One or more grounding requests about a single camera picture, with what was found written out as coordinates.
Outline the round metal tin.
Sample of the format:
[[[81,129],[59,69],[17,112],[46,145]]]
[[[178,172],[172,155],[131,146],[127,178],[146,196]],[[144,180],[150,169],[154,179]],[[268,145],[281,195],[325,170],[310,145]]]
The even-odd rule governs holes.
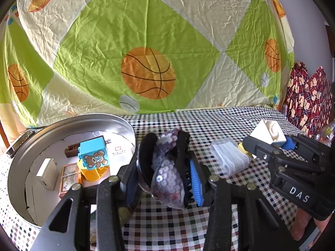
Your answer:
[[[34,134],[11,159],[7,189],[15,212],[27,223],[41,227],[60,201],[58,177],[52,190],[37,179],[45,159],[52,159],[58,173],[63,166],[76,164],[78,156],[66,157],[65,149],[88,139],[103,136],[110,166],[102,176],[115,175],[130,163],[136,148],[136,134],[125,119],[111,114],[86,114],[67,118]]]

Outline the yellow smiley face toy block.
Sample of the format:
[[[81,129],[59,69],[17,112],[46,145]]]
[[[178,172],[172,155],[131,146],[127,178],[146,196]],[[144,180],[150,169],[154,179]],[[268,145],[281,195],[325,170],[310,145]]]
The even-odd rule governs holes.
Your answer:
[[[77,161],[77,166],[82,175],[84,176],[85,180],[89,182],[97,181],[102,178],[102,176],[106,173],[109,169],[109,166],[103,166],[100,168],[88,170],[81,159]]]

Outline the clear plastic box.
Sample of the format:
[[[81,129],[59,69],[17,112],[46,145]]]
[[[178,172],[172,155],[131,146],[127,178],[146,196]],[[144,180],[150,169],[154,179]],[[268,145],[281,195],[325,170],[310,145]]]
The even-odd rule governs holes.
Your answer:
[[[218,161],[225,176],[232,176],[247,169],[251,162],[251,157],[243,153],[232,138],[213,141],[211,153]]]

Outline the white power adapter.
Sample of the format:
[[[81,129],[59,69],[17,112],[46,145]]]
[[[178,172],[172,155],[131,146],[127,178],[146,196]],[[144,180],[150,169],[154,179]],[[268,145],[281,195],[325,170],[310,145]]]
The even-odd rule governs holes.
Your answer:
[[[58,175],[59,171],[54,159],[45,158],[36,174],[36,178],[46,190],[53,191]]]

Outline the blue toy block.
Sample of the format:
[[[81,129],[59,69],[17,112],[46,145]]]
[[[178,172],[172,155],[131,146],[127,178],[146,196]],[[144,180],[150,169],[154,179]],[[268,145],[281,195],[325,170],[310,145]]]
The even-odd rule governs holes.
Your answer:
[[[80,143],[78,157],[87,170],[109,166],[109,157],[104,137],[98,136]]]

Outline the patterned rectangular box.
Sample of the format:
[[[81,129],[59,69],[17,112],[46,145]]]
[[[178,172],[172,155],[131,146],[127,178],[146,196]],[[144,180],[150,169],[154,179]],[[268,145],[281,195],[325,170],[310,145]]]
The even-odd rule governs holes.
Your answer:
[[[130,163],[135,147],[131,141],[122,135],[110,133],[105,136],[109,160],[112,164],[127,165]]]

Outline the basketball print bed sheet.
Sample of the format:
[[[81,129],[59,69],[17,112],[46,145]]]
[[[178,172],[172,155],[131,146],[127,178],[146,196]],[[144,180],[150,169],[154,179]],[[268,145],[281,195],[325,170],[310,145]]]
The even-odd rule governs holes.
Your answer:
[[[294,39],[278,0],[1,0],[1,123],[280,109]]]

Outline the copper makeup palette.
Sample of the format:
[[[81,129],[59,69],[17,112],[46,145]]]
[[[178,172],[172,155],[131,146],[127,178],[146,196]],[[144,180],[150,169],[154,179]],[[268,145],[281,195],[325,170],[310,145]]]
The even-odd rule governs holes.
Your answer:
[[[84,178],[78,169],[77,164],[72,163],[64,165],[60,174],[59,198],[62,199],[72,185],[76,183],[81,185],[84,184]]]

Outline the black smartphone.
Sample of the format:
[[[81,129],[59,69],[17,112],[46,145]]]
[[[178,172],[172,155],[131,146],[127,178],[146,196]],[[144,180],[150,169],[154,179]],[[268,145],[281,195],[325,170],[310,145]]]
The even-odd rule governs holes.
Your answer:
[[[39,132],[39,129],[27,129],[20,137],[18,137],[12,145],[7,149],[6,155],[10,158],[14,157],[18,149],[27,142],[33,135]]]

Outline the white sun toy block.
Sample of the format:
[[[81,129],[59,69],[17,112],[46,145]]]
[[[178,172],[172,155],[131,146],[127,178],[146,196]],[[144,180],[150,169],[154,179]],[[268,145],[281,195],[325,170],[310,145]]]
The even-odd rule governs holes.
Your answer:
[[[281,147],[287,141],[279,123],[274,120],[261,119],[250,136],[275,147]]]

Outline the checkered tablecloth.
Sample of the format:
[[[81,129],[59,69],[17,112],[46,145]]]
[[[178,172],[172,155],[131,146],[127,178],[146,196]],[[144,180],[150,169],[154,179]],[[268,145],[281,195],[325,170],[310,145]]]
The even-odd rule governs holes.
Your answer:
[[[233,107],[188,110],[175,113],[141,114],[127,116],[138,139],[147,133],[160,134],[181,128],[188,132],[190,149],[198,161],[208,166],[211,173],[223,176],[223,170],[211,153],[213,141],[231,138],[240,143],[260,120],[275,120],[285,134],[295,135],[298,128],[280,112],[260,107]],[[1,155],[1,226],[19,250],[30,250],[39,229],[24,221],[12,207],[7,177],[11,160]],[[254,160],[248,169],[227,177],[227,182],[245,185],[252,182],[273,206],[277,214],[291,227],[297,207],[269,187],[270,173],[263,160]],[[207,229],[208,210],[192,204],[186,210],[170,209],[147,194],[143,194],[131,219],[123,227],[127,250],[201,250]]]

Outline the yellow toy cube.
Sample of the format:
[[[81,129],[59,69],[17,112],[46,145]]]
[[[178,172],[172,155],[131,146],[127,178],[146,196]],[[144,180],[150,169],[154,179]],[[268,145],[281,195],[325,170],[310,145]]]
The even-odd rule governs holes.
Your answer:
[[[253,155],[244,149],[242,142],[238,144],[238,149],[248,157],[253,158]]]

